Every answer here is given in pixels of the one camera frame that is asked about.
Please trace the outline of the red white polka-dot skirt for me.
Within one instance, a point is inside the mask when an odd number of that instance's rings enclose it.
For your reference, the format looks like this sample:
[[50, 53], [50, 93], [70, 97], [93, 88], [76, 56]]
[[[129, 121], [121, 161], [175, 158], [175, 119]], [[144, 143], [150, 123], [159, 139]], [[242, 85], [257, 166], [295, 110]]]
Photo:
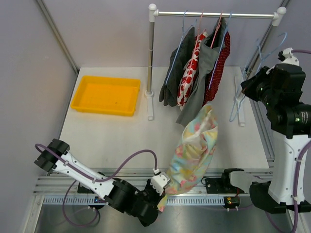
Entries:
[[220, 52], [217, 65], [216, 67], [211, 71], [211, 73], [208, 75], [206, 81], [206, 89], [205, 89], [205, 95], [203, 100], [203, 105], [207, 104], [208, 102], [214, 100], [216, 93], [219, 89], [219, 84], [221, 82], [221, 78], [223, 75], [223, 70], [225, 66], [225, 62], [230, 55], [230, 34], [227, 32], [225, 34], [224, 44], [223, 48]]

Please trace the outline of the pastel floral skirt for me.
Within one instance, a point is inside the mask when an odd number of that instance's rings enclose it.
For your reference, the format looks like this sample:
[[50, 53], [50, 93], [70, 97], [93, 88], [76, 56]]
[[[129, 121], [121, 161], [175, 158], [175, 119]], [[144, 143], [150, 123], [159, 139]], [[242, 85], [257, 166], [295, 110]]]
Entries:
[[168, 197], [193, 189], [204, 177], [211, 163], [218, 138], [218, 123], [212, 105], [204, 105], [197, 116], [184, 128], [166, 171], [171, 182], [157, 205], [163, 212]]

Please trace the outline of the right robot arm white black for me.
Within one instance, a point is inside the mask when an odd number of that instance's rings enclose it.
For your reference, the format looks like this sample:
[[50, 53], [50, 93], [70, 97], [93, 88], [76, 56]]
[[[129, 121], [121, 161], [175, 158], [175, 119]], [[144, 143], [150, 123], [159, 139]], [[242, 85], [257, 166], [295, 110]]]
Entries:
[[248, 193], [255, 207], [271, 214], [311, 210], [303, 192], [304, 155], [311, 146], [311, 106], [300, 101], [305, 77], [300, 66], [280, 63], [241, 84], [246, 97], [266, 107], [274, 138], [273, 177], [264, 182], [232, 168], [224, 170], [220, 185], [225, 192]]

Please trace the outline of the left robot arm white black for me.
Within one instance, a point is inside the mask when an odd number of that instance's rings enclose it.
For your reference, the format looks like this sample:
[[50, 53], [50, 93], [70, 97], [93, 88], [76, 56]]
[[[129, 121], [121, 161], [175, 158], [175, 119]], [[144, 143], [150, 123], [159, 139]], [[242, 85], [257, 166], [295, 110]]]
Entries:
[[156, 221], [159, 214], [157, 206], [171, 181], [157, 165], [154, 165], [153, 177], [147, 180], [145, 188], [140, 191], [129, 182], [116, 179], [116, 173], [107, 177], [88, 168], [70, 153], [69, 145], [61, 140], [53, 139], [48, 146], [36, 144], [35, 148], [40, 152], [35, 164], [44, 171], [72, 177], [110, 207], [136, 217], [144, 227]]

